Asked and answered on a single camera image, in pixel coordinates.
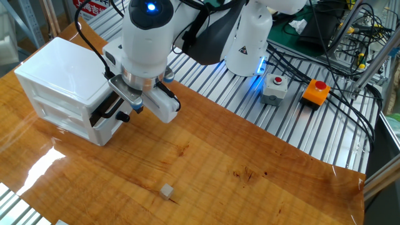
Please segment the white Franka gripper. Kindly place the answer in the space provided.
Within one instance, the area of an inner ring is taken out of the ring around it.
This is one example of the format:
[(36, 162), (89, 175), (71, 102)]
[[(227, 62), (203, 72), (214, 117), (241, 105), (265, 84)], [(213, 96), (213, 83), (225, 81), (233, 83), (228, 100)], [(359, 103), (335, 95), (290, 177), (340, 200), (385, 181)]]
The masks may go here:
[(102, 51), (107, 65), (115, 75), (108, 81), (111, 89), (137, 114), (146, 107), (164, 123), (171, 122), (177, 116), (180, 103), (163, 83), (165, 73), (169, 73), (168, 81), (174, 79), (165, 60), (144, 62), (140, 55), (132, 60), (120, 42), (110, 42)]

